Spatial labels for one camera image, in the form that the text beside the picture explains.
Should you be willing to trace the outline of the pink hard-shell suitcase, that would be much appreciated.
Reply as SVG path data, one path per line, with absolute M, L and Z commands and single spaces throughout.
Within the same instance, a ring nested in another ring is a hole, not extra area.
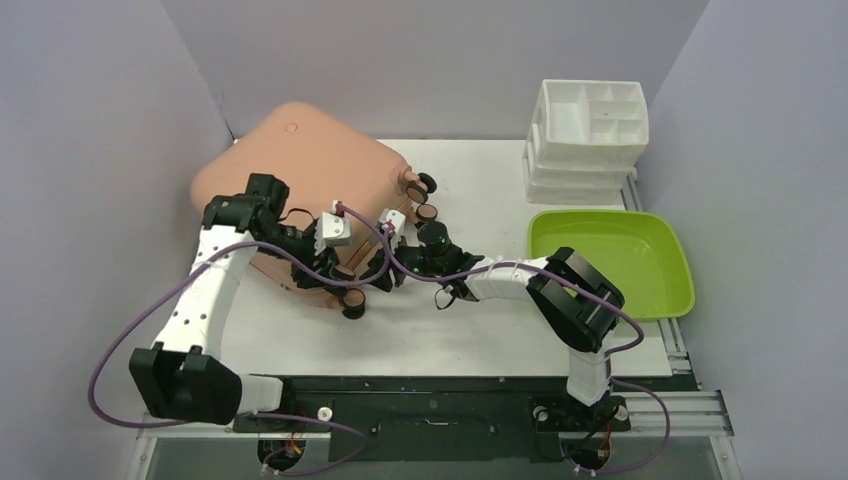
M 244 192 L 253 173 L 283 181 L 289 195 L 279 219 L 301 231 L 315 229 L 322 212 L 350 220 L 354 244 L 334 248 L 338 265 L 325 289 L 301 290 L 291 279 L 292 265 L 310 270 L 278 246 L 257 252 L 251 264 L 288 291 L 350 319 L 364 315 L 366 297 L 361 280 L 367 262 L 380 242 L 371 231 L 385 209 L 414 220 L 414 208 L 425 204 L 437 189 L 428 174 L 415 171 L 392 148 L 306 103 L 277 107 L 257 127 L 203 167 L 190 187 L 191 200 L 201 216 L 216 195 Z

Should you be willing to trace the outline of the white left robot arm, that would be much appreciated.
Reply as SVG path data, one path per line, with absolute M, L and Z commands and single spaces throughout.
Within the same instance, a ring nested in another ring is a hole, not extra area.
M 244 192 L 216 195 L 203 211 L 191 282 L 149 348 L 137 348 L 129 371 L 149 413 L 160 419 L 226 425 L 258 412 L 272 429 L 291 427 L 298 402 L 276 377 L 237 374 L 220 361 L 226 320 L 242 276 L 257 252 L 278 246 L 322 274 L 315 229 L 280 224 L 288 186 L 253 173 Z

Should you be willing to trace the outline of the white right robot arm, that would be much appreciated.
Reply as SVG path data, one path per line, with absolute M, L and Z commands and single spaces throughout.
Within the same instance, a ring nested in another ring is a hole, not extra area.
M 423 225 L 416 246 L 402 244 L 390 221 L 383 256 L 393 270 L 440 285 L 453 300 L 500 299 L 533 304 L 569 352 L 564 413 L 580 431 L 606 427 L 618 411 L 611 399 L 610 335 L 624 305 L 620 290 L 570 247 L 547 257 L 508 260 L 475 255 L 453 244 L 444 224 Z

